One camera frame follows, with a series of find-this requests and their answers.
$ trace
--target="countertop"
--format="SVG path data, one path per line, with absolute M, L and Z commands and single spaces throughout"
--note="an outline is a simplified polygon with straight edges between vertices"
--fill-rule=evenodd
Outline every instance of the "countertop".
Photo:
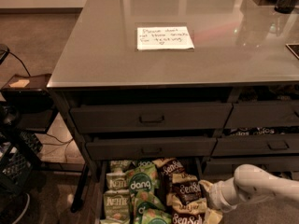
M 138 27 L 186 26 L 188 50 L 136 49 Z M 252 0 L 88 0 L 48 88 L 299 81 L 299 16 Z

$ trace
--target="floor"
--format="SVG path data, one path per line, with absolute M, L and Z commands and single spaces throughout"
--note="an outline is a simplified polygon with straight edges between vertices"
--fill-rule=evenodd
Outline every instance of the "floor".
M 77 20 L 78 13 L 0 14 L 0 43 L 6 44 L 23 60 L 31 75 L 51 73 Z M 26 75 L 20 62 L 8 56 L 0 66 L 0 85 L 4 85 L 15 73 Z M 38 134 L 44 144 L 38 155 L 43 162 L 83 163 L 75 142 L 67 142 L 71 135 L 59 115 L 48 134 L 66 143 Z M 98 183 L 90 177 L 82 195 L 82 209 L 76 213 L 70 211 L 78 180 L 78 172 L 32 171 L 24 187 L 24 191 L 30 193 L 31 204 L 21 224 L 94 223 Z M 299 203 L 282 200 L 241 205 L 234 212 L 225 214 L 222 223 L 292 224 L 298 223 L 298 211 Z

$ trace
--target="drawer handle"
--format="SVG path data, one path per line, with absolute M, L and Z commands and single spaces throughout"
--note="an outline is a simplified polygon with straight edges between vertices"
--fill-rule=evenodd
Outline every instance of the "drawer handle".
M 165 120 L 164 116 L 161 115 L 158 118 L 154 119 L 152 116 L 140 116 L 139 117 L 139 122 L 143 123 L 143 124 L 159 124 L 159 123 L 163 123 Z
M 268 147 L 272 150 L 272 151 L 280 151 L 280 150 L 288 150 L 290 147 L 289 145 L 284 142 L 284 141 L 281 141 L 281 142 L 271 142 L 268 143 Z
M 145 154 L 145 155 L 158 155 L 162 152 L 162 148 L 161 147 L 141 148 L 141 152 L 142 152 L 142 154 Z

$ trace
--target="white robotic arm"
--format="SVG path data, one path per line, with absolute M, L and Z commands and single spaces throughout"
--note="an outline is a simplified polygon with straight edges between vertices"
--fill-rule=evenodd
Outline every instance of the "white robotic arm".
M 241 203 L 258 203 L 274 198 L 299 202 L 299 182 L 244 164 L 236 168 L 234 177 L 213 184 L 208 194 L 209 206 L 227 213 Z

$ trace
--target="white paper sign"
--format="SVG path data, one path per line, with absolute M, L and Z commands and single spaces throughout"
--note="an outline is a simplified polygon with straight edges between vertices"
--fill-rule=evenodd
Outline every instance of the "white paper sign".
M 139 27 L 137 49 L 194 49 L 187 27 Z

